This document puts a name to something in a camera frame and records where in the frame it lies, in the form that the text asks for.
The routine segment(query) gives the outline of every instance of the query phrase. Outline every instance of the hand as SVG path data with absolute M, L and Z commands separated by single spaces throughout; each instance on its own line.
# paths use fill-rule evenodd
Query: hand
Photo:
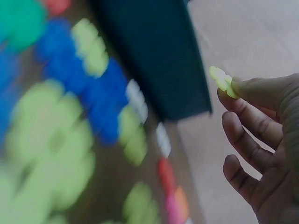
M 232 86 L 241 99 L 218 90 L 228 110 L 222 116 L 223 129 L 236 151 L 263 176 L 258 181 L 248 175 L 235 155 L 226 157 L 223 173 L 260 224 L 299 223 L 299 74 L 233 81 Z

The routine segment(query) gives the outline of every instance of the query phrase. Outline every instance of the orange puzzle piece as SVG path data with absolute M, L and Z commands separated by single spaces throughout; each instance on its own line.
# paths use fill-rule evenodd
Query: orange puzzle piece
M 177 188 L 175 192 L 175 199 L 179 208 L 180 217 L 182 217 L 183 222 L 185 222 L 189 217 L 189 204 L 182 187 Z

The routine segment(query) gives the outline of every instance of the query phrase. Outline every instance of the white floor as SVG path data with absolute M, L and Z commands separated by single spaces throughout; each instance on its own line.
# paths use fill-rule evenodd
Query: white floor
M 192 0 L 188 7 L 206 68 L 219 66 L 243 79 L 299 71 L 299 0 Z M 216 86 L 208 84 L 214 114 L 179 123 L 206 223 L 256 224 L 251 207 L 222 174 L 225 156 L 235 151 L 222 129 Z

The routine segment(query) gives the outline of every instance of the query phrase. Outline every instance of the finger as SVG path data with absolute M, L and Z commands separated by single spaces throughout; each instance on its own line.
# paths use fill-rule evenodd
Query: finger
M 228 141 L 236 151 L 263 174 L 264 169 L 272 157 L 272 153 L 261 148 L 256 141 L 244 130 L 239 118 L 233 112 L 225 112 L 222 116 L 222 125 Z
M 252 195 L 258 184 L 258 180 L 249 176 L 240 165 L 235 155 L 228 155 L 223 165 L 223 173 L 232 187 L 251 204 Z
M 243 99 L 232 99 L 225 92 L 218 90 L 218 98 L 224 107 L 238 115 L 242 125 L 255 137 L 274 150 L 283 139 L 282 125 L 270 119 L 260 110 Z
M 280 115 L 278 112 L 276 111 L 272 111 L 266 108 L 263 108 L 261 106 L 255 106 L 258 110 L 260 110 L 261 112 L 263 112 L 264 114 L 266 114 L 269 118 L 271 118 L 273 121 L 281 124 L 280 122 Z
M 252 105 L 273 111 L 283 111 L 288 105 L 285 99 L 299 95 L 299 74 L 280 78 L 254 78 L 248 81 L 233 81 L 234 91 Z

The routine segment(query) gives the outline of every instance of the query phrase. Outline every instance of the fingernail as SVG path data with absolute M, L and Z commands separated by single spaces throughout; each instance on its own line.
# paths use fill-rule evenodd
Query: fingernail
M 227 155 L 227 156 L 225 157 L 224 163 L 227 163 L 228 160 L 229 160 L 229 158 L 230 158 L 231 156 L 232 156 L 232 154 L 231 154 L 231 155 Z
M 233 77 L 234 82 L 241 82 L 243 81 L 240 77 Z

